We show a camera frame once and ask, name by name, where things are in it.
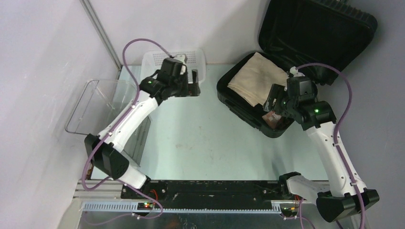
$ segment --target red wire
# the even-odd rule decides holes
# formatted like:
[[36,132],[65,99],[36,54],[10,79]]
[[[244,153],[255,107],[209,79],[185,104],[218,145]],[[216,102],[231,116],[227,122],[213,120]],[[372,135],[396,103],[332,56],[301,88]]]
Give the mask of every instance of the red wire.
[[156,196],[156,200],[158,200],[158,193],[156,192],[156,190],[154,190],[154,189],[152,189],[150,192],[153,192],[153,193],[155,193],[155,196]]

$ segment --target table surface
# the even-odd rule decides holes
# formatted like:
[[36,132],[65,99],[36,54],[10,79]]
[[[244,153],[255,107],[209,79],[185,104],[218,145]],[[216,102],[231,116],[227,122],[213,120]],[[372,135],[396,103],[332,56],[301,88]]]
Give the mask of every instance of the table surface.
[[[305,205],[303,214],[310,219],[315,228],[338,229],[336,223],[328,223],[319,215],[315,205]],[[122,212],[89,211],[85,217],[90,222],[103,222],[122,215]],[[355,228],[350,218],[340,220],[345,229]],[[304,227],[312,228],[306,221]],[[132,217],[121,217],[111,223],[90,226],[80,221],[81,229],[301,229],[298,220],[286,220],[278,214],[226,214],[226,213],[164,213],[156,219],[134,220]]]
[[[150,114],[140,171],[151,179],[176,180],[277,180],[297,171],[327,180],[317,149],[300,125],[268,138],[218,100],[216,84],[232,67],[207,65],[200,96],[170,98]],[[139,75],[140,66],[132,71]],[[131,80],[125,70],[120,79]],[[105,176],[95,169],[92,179]]]

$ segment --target white wall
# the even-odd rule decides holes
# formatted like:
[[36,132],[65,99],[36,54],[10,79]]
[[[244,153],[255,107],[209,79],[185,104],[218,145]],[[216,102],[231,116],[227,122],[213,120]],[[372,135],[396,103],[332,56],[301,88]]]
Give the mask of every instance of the white wall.
[[71,102],[117,70],[78,0],[3,0],[0,17],[0,228],[56,228],[85,161]]
[[[235,63],[260,50],[258,31],[268,0],[93,0],[91,1],[116,52],[134,38],[150,38],[168,50],[199,47],[208,63]],[[128,63],[158,49],[134,44]]]
[[[352,108],[341,136],[357,172],[381,200],[367,210],[373,228],[404,228],[405,193],[405,2],[352,0],[378,20],[373,42],[345,70],[353,89]],[[338,117],[347,102],[341,80],[321,91]]]

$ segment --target metal pole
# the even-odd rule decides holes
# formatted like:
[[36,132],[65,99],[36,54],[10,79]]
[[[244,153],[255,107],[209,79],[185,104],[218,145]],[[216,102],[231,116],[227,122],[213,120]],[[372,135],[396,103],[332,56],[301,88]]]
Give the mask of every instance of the metal pole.
[[113,45],[111,44],[110,39],[107,36],[106,31],[103,28],[103,25],[100,22],[100,19],[98,18],[96,12],[94,11],[93,6],[90,3],[90,0],[80,0],[80,2],[83,5],[83,8],[85,9],[90,21],[92,22],[94,28],[96,29],[98,35],[100,36],[101,42],[103,42],[105,48],[107,49],[108,54],[114,61],[114,64],[116,65],[118,71],[122,69],[122,64],[119,61],[117,52],[115,52]]

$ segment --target gray wall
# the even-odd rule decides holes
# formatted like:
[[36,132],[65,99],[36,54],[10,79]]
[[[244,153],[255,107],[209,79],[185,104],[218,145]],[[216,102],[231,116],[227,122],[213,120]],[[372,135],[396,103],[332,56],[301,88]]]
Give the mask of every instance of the gray wall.
[[2,0],[0,15],[0,228],[54,229],[86,160],[64,124],[117,69],[78,0]]
[[[372,228],[404,228],[405,164],[405,1],[352,0],[371,13],[378,30],[370,46],[344,71],[353,89],[353,103],[341,136],[368,188],[381,200],[367,211]],[[347,89],[342,80],[321,90],[340,117]]]

